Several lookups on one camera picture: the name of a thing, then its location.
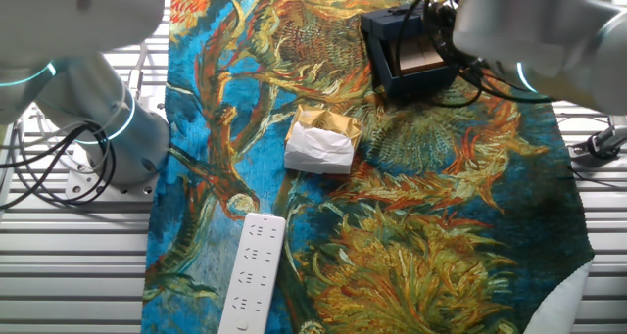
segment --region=gold foil wrapper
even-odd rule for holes
[[[290,130],[287,131],[287,136],[285,137],[286,142],[292,136],[292,129],[296,122],[300,123],[303,127],[314,127],[343,134],[351,139],[354,149],[357,149],[358,144],[360,144],[360,138],[362,137],[362,126],[356,119],[301,104],[298,106],[296,114],[292,119]]]

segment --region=table surface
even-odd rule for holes
[[[627,5],[627,0],[615,0]],[[164,19],[147,40],[143,101],[155,111],[164,101],[168,71],[169,0]],[[122,78],[138,46],[111,51],[107,59]],[[607,128],[606,116],[568,103],[554,104],[566,144]],[[25,140],[40,137],[33,111]],[[29,149],[31,155],[45,150]],[[575,168],[618,188],[577,182],[590,240],[597,251],[572,333],[627,333],[627,150],[599,167]],[[50,160],[44,160],[42,172]],[[59,166],[46,182],[65,191]],[[10,199],[24,192],[16,177]],[[5,213],[0,223],[0,333],[140,333],[149,203],[103,202],[85,213],[57,209],[36,197]]]

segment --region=metal rack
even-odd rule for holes
[[[627,0],[615,0],[627,5]],[[168,71],[169,0],[159,29],[147,40],[142,104],[157,112]],[[131,46],[107,53],[126,78],[139,55]],[[566,144],[607,128],[606,116],[568,103],[554,105]],[[26,121],[25,140],[39,137]],[[44,146],[29,149],[34,155]],[[573,163],[590,240],[597,250],[572,333],[627,333],[627,151],[611,162]],[[50,160],[44,159],[37,172]],[[55,168],[46,182],[65,191],[68,171]],[[24,192],[15,178],[10,199]],[[0,333],[140,333],[146,233],[151,203],[97,202],[80,213],[28,198],[0,223]]]

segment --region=sunflower pattern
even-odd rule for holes
[[[250,212],[287,221],[267,333],[522,333],[592,258],[550,106],[373,86],[359,15],[409,1],[172,0],[143,332],[217,332]],[[350,175],[283,168],[299,104],[362,123]]]

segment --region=power outlet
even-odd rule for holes
[[[246,215],[217,334],[265,333],[284,233],[282,217]]]

